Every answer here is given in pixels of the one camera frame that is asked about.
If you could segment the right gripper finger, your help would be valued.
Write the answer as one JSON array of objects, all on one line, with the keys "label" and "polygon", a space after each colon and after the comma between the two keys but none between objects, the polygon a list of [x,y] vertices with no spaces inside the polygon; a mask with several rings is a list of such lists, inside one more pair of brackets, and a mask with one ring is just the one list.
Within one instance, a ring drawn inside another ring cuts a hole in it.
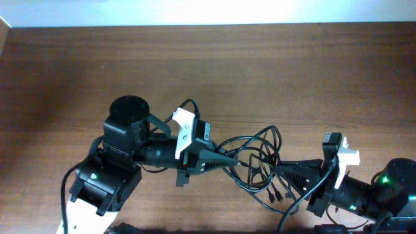
[{"label": "right gripper finger", "polygon": [[281,163],[278,164],[276,166],[276,168],[301,167],[301,168],[318,168],[318,169],[320,169],[323,162],[324,161],[322,159],[310,159],[310,160],[302,160],[302,161],[281,161]]},{"label": "right gripper finger", "polygon": [[320,166],[283,164],[274,168],[275,173],[299,193],[309,192],[321,179]]}]

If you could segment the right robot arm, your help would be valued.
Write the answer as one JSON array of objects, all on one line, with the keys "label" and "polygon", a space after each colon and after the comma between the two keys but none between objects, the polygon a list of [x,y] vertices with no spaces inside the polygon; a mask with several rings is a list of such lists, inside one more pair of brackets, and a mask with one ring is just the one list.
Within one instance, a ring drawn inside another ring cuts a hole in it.
[{"label": "right robot arm", "polygon": [[331,205],[366,218],[369,233],[415,232],[415,161],[391,159],[370,183],[350,177],[347,166],[360,164],[359,151],[350,149],[345,136],[326,133],[323,159],[281,161],[274,173],[295,189],[299,204],[322,217]]}]

